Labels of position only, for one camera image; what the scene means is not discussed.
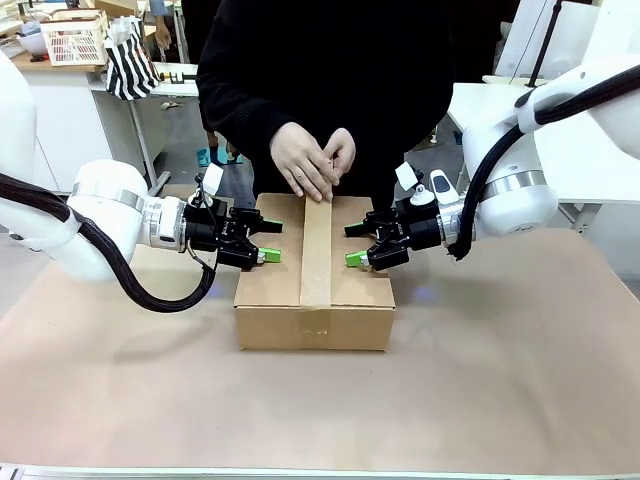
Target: black sweater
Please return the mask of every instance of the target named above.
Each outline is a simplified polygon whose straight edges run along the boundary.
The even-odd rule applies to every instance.
[[[321,147],[345,127],[354,168],[393,177],[451,100],[446,1],[223,0],[198,69],[210,126],[252,159],[256,181],[289,121]]]

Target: white table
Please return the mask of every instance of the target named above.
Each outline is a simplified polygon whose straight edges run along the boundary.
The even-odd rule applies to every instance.
[[[475,119],[515,102],[528,90],[456,84],[449,115],[464,131]],[[557,192],[560,210],[574,230],[586,232],[604,204],[640,204],[640,161],[618,150],[589,114],[548,125],[535,136],[547,182]],[[466,181],[463,171],[459,187]]]

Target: hand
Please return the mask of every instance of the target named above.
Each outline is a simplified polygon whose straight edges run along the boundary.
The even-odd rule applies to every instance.
[[[351,170],[353,160],[356,158],[356,143],[346,128],[339,128],[324,147],[324,154],[333,160],[333,171],[338,176]]]
[[[171,34],[163,17],[156,17],[156,42],[163,50],[169,50],[171,46]]]
[[[304,128],[294,122],[284,124],[271,139],[271,158],[293,192],[301,197],[304,190],[319,202],[331,200],[331,185],[339,179],[331,160]]]

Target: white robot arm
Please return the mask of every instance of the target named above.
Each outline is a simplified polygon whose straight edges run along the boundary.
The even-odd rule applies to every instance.
[[[463,153],[472,181],[464,196],[439,170],[429,177],[433,200],[420,175],[406,164],[398,168],[400,184],[416,193],[345,229],[347,236],[376,233],[378,239],[368,251],[348,256],[347,263],[382,270],[409,261],[407,249],[437,245],[461,260],[476,234],[504,237],[546,226],[558,199],[547,185],[532,134],[584,111],[620,150],[640,159],[640,56],[578,67],[469,125]]]
[[[140,306],[176,312],[202,299],[215,278],[215,265],[195,250],[218,251],[217,263],[250,269],[279,258],[261,252],[251,233],[279,233],[281,225],[251,209],[230,209],[212,198],[222,169],[199,176],[190,201],[147,194],[131,165],[96,160],[84,165],[68,201],[29,184],[33,176],[36,109],[26,80],[0,52],[0,225],[25,247],[46,252],[70,275],[88,281],[117,279]],[[166,301],[148,294],[128,267],[137,244],[188,251],[203,267],[200,285],[189,297]]]

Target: black and white striped bag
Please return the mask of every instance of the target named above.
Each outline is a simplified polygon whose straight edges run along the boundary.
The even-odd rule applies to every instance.
[[[160,83],[158,72],[149,58],[140,34],[139,19],[131,18],[131,35],[120,44],[107,37],[109,56],[107,92],[121,100],[147,97]]]

